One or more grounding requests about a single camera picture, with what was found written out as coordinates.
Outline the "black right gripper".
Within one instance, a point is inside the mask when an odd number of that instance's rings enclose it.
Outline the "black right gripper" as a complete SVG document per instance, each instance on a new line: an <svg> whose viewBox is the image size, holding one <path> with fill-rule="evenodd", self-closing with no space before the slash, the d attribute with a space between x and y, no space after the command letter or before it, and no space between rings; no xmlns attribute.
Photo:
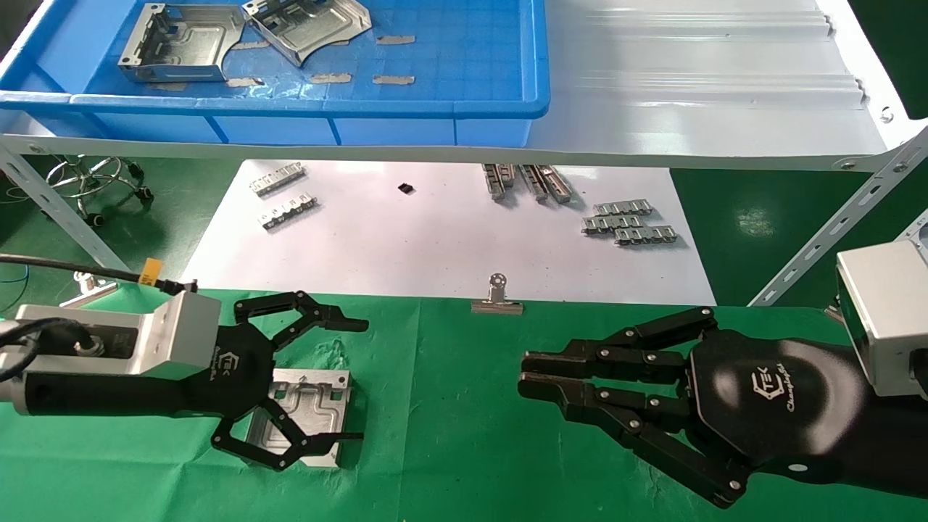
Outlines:
<svg viewBox="0 0 928 522"><path fill-rule="evenodd" d="M696 307L605 339L573 339L560 352L527 352L519 394L557 405L567 422L599 427L716 508L731 508L747 491L747 469L675 437L689 418L682 401L656 399L654 407L640 392L581 380L676 382L687 356L671 348L700 339L689 354L690 381L699 419L713 435L755 471L845 481L842 443L871 393L851 348L716 328L713 308Z"/></svg>

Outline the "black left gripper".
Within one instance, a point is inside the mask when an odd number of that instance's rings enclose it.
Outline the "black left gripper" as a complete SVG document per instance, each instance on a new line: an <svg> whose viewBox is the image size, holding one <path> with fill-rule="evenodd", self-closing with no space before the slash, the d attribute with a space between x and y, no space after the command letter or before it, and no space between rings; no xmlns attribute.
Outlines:
<svg viewBox="0 0 928 522"><path fill-rule="evenodd" d="M270 340L249 323L251 318L289 311L297 312L299 317ZM301 458L328 453L339 442L364 439L364 434L359 432L306 435L291 416L274 399L268 397L268 390L274 373L276 352L312 328L360 333L368 330L368 320L348 318L338 305L318 303L304 291L237 301L234 318L236 325L219 327L208 369L181 382L182 416L222 418L211 436L212 448L251 465L283 471ZM231 429L236 421L253 410L265 413L272 426L282 433L289 443L285 452L276 454L232 437Z"/></svg>

